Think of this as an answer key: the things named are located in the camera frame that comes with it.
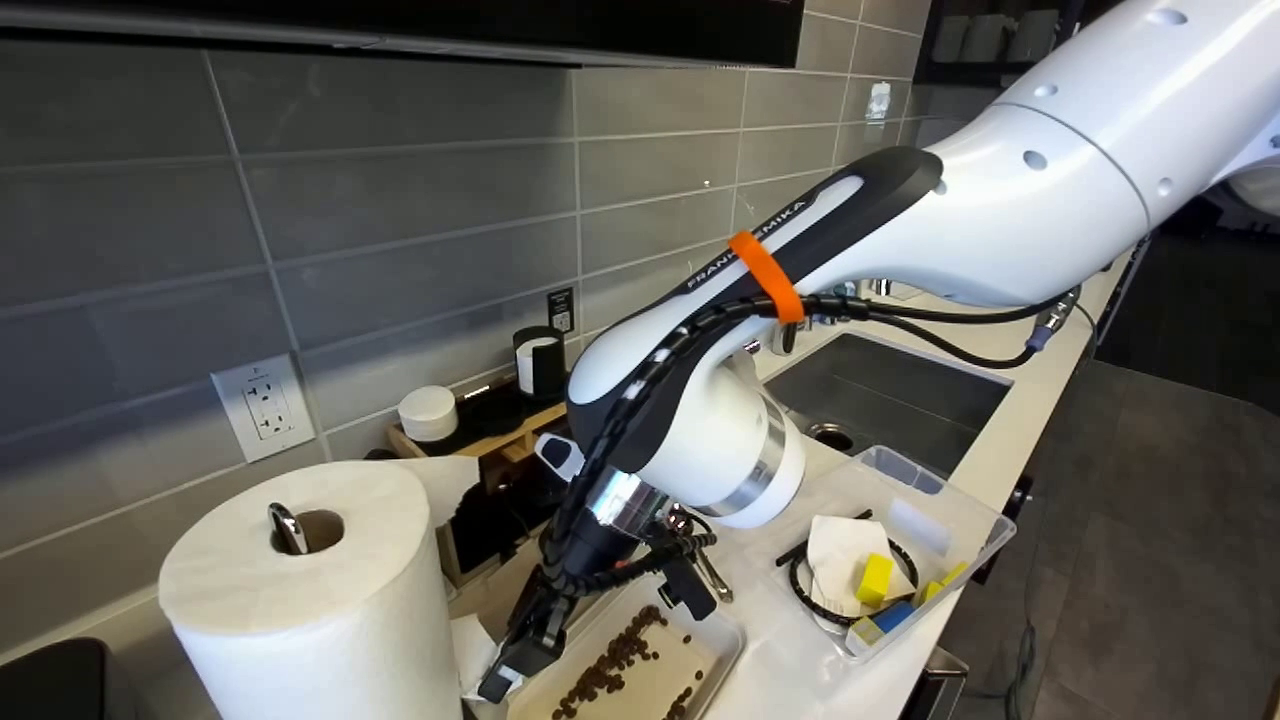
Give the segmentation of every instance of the countertop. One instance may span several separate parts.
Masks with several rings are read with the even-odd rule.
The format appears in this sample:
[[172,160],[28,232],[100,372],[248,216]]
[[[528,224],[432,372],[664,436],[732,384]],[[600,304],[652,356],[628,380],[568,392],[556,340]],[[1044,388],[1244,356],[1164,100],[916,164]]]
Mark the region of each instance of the countertop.
[[[1128,256],[1120,256],[1108,272],[1084,280],[1080,308],[1088,316],[1104,316],[1108,296],[1116,292],[1116,284],[1124,276],[1124,264],[1128,264]],[[912,296],[912,292],[896,292],[892,300],[940,308],[940,300]],[[964,368],[964,364],[940,356],[936,348],[928,348],[924,340],[912,340],[912,336],[900,336],[900,332],[876,328],[876,324],[804,332],[796,340],[792,356],[756,352],[756,368],[760,368],[760,380],[772,380],[776,372],[820,352],[840,332],[852,332],[852,336],[864,336],[864,340],[876,340],[876,344],[888,344],[888,348],[900,348],[900,352],[940,360],[940,364],[1008,384],[1000,408],[992,412],[992,420],[984,424],[976,444],[964,452],[956,472],[948,476],[972,500],[980,500],[988,508],[1004,508],[1008,492],[1016,488],[1024,464],[1036,452],[1044,424],[1052,420],[1060,392],[1068,388],[1080,356],[1088,352],[1092,320],[1084,312],[1072,312],[1072,320],[1056,332],[1056,340],[1040,356],[1032,356],[1024,368],[1012,368],[1012,372]],[[1028,336],[1028,324],[1004,324],[1004,328],[932,324],[932,328],[940,336],[948,336],[972,352],[988,352],[988,356],[1012,356]],[[836,464],[848,464],[848,456],[840,456],[824,444],[808,444],[808,480],[828,476]],[[724,548],[736,544],[736,532],[720,532],[720,536],[724,540],[712,548],[712,560],[724,560]],[[492,596],[516,592],[524,584],[520,564],[524,568],[532,564],[528,544],[504,572],[484,576],[484,580],[468,584],[464,592],[456,592],[452,612],[456,616],[480,612],[480,620],[488,628],[500,628],[504,612],[492,604]],[[744,716],[872,716],[872,720],[900,716],[924,660],[932,656],[932,648],[936,648],[936,640],[960,600],[960,596],[940,600],[912,628],[896,632],[892,644],[876,648],[876,660],[860,664],[856,676],[848,676],[848,680],[840,680],[840,688],[832,688],[828,668],[788,656],[796,644],[788,644],[788,636],[772,636],[768,616],[780,608],[772,608],[776,596],[752,592],[752,584],[760,576],[756,580],[732,576],[736,572],[732,564],[724,564],[720,572],[740,592],[740,600],[728,608],[732,612],[756,608],[756,612],[744,612],[744,620],[748,620],[744,660],[728,676],[724,692],[712,704],[712,716],[732,716],[732,720],[744,720]],[[32,648],[48,644],[48,640],[64,640],[64,636],[100,636],[112,648],[112,656],[128,668],[128,676],[140,680],[140,688],[128,700],[132,712],[124,712],[124,716],[212,716],[212,708],[200,692],[200,680],[184,664],[172,632],[164,632],[164,616],[156,608],[152,588],[140,588],[140,592],[116,600],[112,608],[100,608],[100,612],[52,632],[52,636],[40,636],[40,640],[32,640]]]

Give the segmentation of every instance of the wall outlet cover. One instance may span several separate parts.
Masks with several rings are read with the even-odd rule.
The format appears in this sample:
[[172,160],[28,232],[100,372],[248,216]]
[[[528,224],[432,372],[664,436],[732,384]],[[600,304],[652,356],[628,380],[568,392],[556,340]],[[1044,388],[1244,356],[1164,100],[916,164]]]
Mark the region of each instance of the wall outlet cover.
[[244,460],[276,456],[316,436],[288,356],[212,372]]

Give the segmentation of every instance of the kitchen sink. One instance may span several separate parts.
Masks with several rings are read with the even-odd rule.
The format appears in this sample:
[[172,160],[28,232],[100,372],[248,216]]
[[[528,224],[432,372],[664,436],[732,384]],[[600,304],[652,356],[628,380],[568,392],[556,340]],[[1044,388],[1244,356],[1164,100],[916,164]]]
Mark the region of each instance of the kitchen sink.
[[952,476],[1008,388],[860,336],[836,336],[768,380],[768,392],[800,416],[800,428],[840,428],[848,456],[888,444],[936,476]]

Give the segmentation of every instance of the paper towel roll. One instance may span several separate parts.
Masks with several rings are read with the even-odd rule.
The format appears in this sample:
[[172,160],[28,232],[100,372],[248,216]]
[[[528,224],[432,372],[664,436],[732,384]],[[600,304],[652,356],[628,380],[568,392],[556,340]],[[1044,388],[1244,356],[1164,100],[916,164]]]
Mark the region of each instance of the paper towel roll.
[[[340,540],[284,556],[268,504],[300,520],[332,512]],[[412,468],[316,464],[232,496],[168,552],[160,608],[228,720],[460,716],[432,508]]]

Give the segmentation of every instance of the yellow object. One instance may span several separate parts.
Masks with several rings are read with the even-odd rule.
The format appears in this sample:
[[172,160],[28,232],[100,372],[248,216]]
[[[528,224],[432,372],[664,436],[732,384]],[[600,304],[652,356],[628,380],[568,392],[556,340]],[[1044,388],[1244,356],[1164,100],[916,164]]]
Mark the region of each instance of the yellow object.
[[932,604],[944,588],[960,584],[964,572],[968,572],[968,564],[952,564],[944,576],[928,580],[920,588],[920,604]]
[[888,584],[892,584],[892,560],[884,552],[872,552],[864,560],[864,576],[856,580],[856,600],[864,604],[864,612],[884,608]]

